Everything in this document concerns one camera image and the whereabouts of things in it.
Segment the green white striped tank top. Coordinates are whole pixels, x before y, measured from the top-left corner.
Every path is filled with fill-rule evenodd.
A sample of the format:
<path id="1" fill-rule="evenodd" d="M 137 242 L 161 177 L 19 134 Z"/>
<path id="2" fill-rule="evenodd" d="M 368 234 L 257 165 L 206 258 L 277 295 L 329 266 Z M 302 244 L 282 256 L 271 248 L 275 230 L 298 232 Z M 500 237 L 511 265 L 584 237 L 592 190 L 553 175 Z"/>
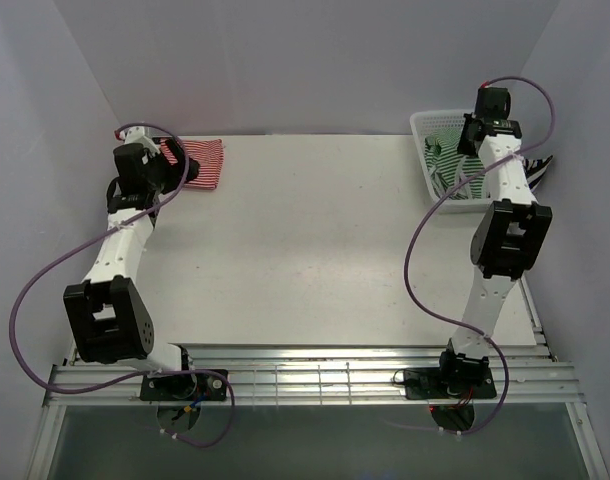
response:
<path id="1" fill-rule="evenodd" d="M 438 197 L 483 169 L 478 158 L 457 153 L 460 135 L 459 128 L 441 128 L 424 139 L 425 164 Z"/>

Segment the red white striped tank top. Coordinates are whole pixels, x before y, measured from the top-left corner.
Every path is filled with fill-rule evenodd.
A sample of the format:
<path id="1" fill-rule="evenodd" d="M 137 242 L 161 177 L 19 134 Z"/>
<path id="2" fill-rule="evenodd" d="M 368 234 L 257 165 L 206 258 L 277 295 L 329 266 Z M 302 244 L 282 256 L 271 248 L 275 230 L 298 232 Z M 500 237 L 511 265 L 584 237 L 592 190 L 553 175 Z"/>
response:
<path id="1" fill-rule="evenodd" d="M 224 144 L 221 139 L 187 140 L 182 144 L 191 160 L 198 163 L 198 172 L 185 189 L 214 191 L 219 184 L 224 163 Z"/>

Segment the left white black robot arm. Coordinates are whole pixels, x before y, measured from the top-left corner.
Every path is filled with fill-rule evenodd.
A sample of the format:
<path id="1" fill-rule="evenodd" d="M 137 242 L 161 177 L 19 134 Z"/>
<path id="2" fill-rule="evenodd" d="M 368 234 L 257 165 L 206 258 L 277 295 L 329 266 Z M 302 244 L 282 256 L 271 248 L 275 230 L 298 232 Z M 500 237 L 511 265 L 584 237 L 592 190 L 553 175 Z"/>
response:
<path id="1" fill-rule="evenodd" d="M 160 197 L 196 178 L 198 163 L 173 138 L 158 144 L 139 136 L 113 150 L 117 176 L 106 192 L 109 235 L 79 284 L 63 294 L 81 359 L 166 371 L 163 388 L 175 399 L 190 397 L 197 376 L 186 353 L 155 339 L 154 321 L 136 286 L 146 243 L 154 232 Z"/>

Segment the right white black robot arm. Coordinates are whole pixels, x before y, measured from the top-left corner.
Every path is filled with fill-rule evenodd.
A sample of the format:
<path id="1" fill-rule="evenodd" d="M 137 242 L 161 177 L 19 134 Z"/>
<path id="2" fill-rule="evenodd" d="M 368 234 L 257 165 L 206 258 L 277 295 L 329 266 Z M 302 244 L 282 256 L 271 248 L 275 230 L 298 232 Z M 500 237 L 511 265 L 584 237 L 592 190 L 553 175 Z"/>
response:
<path id="1" fill-rule="evenodd" d="M 489 343 L 506 297 L 538 257 L 552 221 L 529 186 L 522 132 L 509 118 L 507 89 L 482 86 L 474 112 L 465 116 L 458 152 L 476 156 L 488 169 L 491 198 L 471 242 L 474 277 L 462 325 L 441 354 L 436 382 L 449 397 L 491 384 Z"/>

